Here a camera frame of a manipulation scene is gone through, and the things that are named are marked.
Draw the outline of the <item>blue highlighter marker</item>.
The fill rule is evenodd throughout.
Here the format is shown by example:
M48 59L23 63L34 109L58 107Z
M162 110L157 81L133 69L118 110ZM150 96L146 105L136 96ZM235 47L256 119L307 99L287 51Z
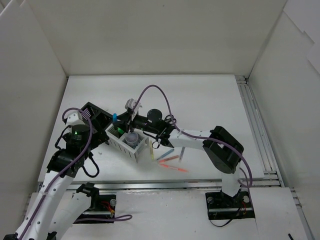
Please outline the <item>blue highlighter marker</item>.
M118 116L117 116L116 113L114 113L114 114L112 115L112 122L113 122L113 123L116 123L117 121L118 121Z

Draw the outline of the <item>clear jar of paper clips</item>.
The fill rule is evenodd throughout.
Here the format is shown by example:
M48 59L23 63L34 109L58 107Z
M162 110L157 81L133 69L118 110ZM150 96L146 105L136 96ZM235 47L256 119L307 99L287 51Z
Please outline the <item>clear jar of paper clips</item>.
M124 142L134 149L140 142L139 135L136 132L129 132L126 134Z

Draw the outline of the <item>blue pen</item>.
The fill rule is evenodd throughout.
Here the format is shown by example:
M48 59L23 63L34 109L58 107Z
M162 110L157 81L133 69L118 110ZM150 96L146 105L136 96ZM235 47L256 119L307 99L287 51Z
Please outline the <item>blue pen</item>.
M160 160L160 159L163 159L164 157L166 157L167 155L171 154L175 149L172 148L170 150L168 150L167 152L163 153L162 155L160 155L156 160Z

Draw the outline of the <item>orange brown pen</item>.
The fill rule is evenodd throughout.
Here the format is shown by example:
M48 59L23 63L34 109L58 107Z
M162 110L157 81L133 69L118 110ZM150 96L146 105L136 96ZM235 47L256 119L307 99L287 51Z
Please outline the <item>orange brown pen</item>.
M158 163L164 163L164 162L168 162L168 161L171 161L171 160L179 159L179 157L180 157L179 155L174 155L174 156L171 156L171 157L160 159L158 161Z

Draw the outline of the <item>purple pen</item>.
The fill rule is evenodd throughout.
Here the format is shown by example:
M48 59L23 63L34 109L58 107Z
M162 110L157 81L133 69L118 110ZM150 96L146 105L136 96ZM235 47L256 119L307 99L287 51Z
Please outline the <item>purple pen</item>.
M182 147L181 148L181 152L180 152L180 155L179 155L179 159L178 159L178 162L180 163L183 159L183 156L184 156L184 152L185 152L185 147Z

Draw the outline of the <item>neon orange pen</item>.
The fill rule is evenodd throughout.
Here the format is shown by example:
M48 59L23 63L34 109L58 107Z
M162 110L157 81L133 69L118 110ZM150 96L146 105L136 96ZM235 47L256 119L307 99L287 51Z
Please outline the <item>neon orange pen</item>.
M183 172L183 173L187 173L188 172L188 170L186 170L184 168L175 167L175 166L171 166L171 165L167 165L167 164L163 164L163 163L158 163L158 165L163 167L163 168L167 168L167 169L171 169L171 170L175 170L175 171L179 171L179 172Z

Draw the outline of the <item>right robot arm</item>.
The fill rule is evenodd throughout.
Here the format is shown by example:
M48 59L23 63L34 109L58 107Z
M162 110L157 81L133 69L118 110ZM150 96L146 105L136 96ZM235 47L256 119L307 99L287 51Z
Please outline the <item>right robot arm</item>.
M227 206L239 201L241 188L240 167L244 148L225 128L216 126L213 130L196 131L178 129L171 114L163 118L158 109L151 109L147 116L139 115L134 109L136 101L129 99L126 112L113 115L113 125L126 133L138 129L153 138L160 145L169 148L190 148L205 151L214 167L221 172L221 200Z

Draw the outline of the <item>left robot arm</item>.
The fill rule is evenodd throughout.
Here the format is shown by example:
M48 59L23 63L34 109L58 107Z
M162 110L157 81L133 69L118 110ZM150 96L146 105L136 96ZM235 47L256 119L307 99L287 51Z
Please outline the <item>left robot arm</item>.
M58 206L86 159L92 159L95 143L94 126L81 109L69 108L71 114L62 116L71 131L64 135L66 147L59 149L49 161L42 187L30 211L15 233L6 240L60 240L86 210L100 204L100 191L94 183L82 184L66 208Z

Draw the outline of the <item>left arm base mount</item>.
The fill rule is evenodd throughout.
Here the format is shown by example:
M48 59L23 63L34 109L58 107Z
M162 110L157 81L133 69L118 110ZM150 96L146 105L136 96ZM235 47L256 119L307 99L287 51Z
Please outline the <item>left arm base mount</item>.
M83 210L73 224L113 224L115 222L117 195L115 193L100 193L94 183L80 185L76 193L89 198L90 206Z

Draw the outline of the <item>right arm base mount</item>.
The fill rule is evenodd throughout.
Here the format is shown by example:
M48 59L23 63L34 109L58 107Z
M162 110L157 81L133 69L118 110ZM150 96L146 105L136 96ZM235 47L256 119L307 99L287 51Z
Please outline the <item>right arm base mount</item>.
M215 227L223 228L234 220L256 217L248 191L239 190L233 197L222 191L206 192L205 200L208 219Z

